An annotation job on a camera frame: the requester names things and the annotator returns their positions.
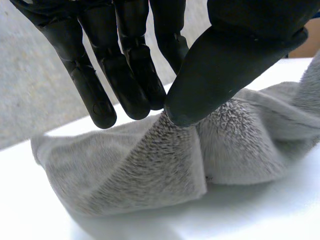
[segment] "black finger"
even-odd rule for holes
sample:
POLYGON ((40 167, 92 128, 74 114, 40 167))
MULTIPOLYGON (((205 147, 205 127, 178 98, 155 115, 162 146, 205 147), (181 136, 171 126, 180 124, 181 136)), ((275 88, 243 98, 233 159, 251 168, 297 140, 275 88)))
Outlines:
POLYGON ((82 44, 78 20, 59 19, 38 29, 55 48, 95 125, 101 129, 112 127, 117 115, 82 44))
POLYGON ((126 114, 134 120, 145 118, 150 112, 150 104, 134 78, 126 57, 120 51, 114 5, 111 1, 109 3, 104 1, 86 9, 78 19, 88 35, 101 69, 126 114))
POLYGON ((149 13, 148 0, 115 0, 114 4, 123 53, 144 90, 151 109, 162 109, 166 92, 157 75, 144 37, 149 13))
POLYGON ((306 38, 302 31, 287 42, 256 40, 210 27, 190 48, 169 90, 168 117, 180 127, 196 124, 306 38))
POLYGON ((186 0, 150 0, 150 5, 159 50, 178 74, 189 50, 186 38, 180 33, 185 24, 186 0))

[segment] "terry cloth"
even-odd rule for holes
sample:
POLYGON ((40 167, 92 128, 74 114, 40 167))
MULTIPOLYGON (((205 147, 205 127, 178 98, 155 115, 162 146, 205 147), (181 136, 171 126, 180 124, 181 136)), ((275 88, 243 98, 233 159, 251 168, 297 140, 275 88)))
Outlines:
POLYGON ((197 125, 166 114, 73 137, 31 141, 62 204, 107 216, 201 198, 207 184, 274 181, 320 139, 320 51, 300 83, 243 89, 197 125))

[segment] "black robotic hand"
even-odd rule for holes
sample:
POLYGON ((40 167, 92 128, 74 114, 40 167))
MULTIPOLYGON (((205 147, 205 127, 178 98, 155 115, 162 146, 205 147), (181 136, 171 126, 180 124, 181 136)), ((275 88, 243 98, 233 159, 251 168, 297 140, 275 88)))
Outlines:
POLYGON ((212 24, 192 45, 165 100, 181 127, 232 98, 308 37, 320 0, 207 0, 212 24))
MULTIPOLYGON (((140 120, 150 110, 164 107, 166 92, 144 37, 148 0, 10 1, 55 48, 99 128, 113 126, 117 115, 83 46, 83 29, 130 118, 140 120)), ((159 49, 177 74, 189 50, 186 39, 180 35, 186 0, 150 0, 150 5, 159 49)))

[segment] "white table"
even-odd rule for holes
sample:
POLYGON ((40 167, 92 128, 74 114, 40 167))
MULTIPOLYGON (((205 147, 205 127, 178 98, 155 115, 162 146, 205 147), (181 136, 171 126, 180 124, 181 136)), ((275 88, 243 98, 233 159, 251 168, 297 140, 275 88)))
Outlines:
MULTIPOLYGON (((309 63, 281 60, 249 88, 298 82, 309 63)), ((115 109, 117 124, 130 121, 119 106, 115 109)), ((71 136, 96 129, 85 117, 49 134, 71 136)), ((277 182, 210 186, 198 201, 86 218, 71 217, 63 208, 33 159, 30 141, 25 141, 0 152, 0 189, 1 240, 320 239, 320 145, 277 182)))

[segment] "brown object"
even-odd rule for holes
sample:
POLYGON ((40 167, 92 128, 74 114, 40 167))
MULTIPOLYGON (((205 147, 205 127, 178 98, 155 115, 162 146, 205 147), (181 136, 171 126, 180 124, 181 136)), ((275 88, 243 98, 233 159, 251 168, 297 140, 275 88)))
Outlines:
POLYGON ((307 41, 290 52, 289 58, 312 58, 320 49, 320 18, 311 19, 305 27, 309 31, 307 41))

